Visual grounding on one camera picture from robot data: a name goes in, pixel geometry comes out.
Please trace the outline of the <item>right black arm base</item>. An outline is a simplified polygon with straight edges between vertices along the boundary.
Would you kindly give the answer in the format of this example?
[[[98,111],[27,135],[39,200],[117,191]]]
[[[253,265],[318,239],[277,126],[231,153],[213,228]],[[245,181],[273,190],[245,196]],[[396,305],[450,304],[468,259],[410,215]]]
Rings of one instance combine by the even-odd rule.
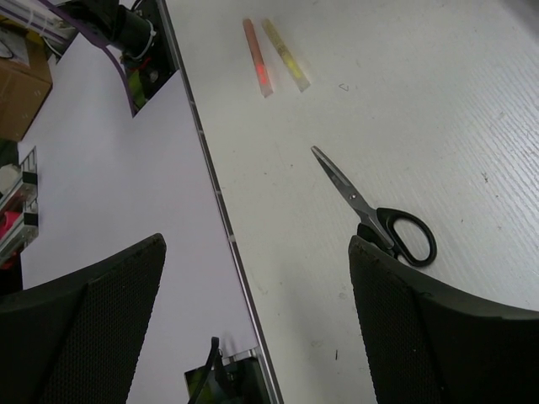
[[[250,351],[225,358],[220,338],[211,338],[205,364],[184,373],[188,403],[271,403],[258,358]]]

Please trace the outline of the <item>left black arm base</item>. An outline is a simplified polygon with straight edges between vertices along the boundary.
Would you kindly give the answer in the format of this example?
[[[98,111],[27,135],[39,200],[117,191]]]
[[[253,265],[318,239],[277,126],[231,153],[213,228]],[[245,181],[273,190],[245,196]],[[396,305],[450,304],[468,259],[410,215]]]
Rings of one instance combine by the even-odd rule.
[[[179,69],[164,1],[55,1],[51,10],[109,57],[137,114]]]

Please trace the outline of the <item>yellow translucent pen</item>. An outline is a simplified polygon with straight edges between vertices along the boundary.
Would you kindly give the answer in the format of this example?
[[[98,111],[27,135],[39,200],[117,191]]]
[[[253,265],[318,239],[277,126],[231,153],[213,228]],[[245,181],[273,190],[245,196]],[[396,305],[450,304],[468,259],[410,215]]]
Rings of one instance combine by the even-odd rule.
[[[301,93],[304,92],[310,87],[310,82],[307,79],[306,74],[296,61],[296,58],[291,54],[287,45],[281,38],[276,27],[269,19],[264,19],[262,21],[262,27],[264,32],[268,36],[270,43],[272,44],[272,46],[274,46],[275,51],[285,65],[294,83],[297,85],[298,90]]]

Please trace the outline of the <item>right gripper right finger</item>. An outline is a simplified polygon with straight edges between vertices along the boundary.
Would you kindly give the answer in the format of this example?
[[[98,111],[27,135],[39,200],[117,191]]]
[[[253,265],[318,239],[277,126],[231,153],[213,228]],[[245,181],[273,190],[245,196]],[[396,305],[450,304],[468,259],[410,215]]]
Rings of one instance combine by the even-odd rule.
[[[538,313],[486,300],[354,236],[350,277],[379,403],[536,403]]]

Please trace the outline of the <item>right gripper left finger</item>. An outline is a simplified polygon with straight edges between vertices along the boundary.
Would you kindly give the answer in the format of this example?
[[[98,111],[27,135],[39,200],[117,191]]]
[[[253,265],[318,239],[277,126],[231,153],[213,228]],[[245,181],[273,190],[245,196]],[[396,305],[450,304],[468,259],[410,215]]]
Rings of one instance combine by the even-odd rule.
[[[3,403],[125,403],[167,246],[159,233],[1,298]]]

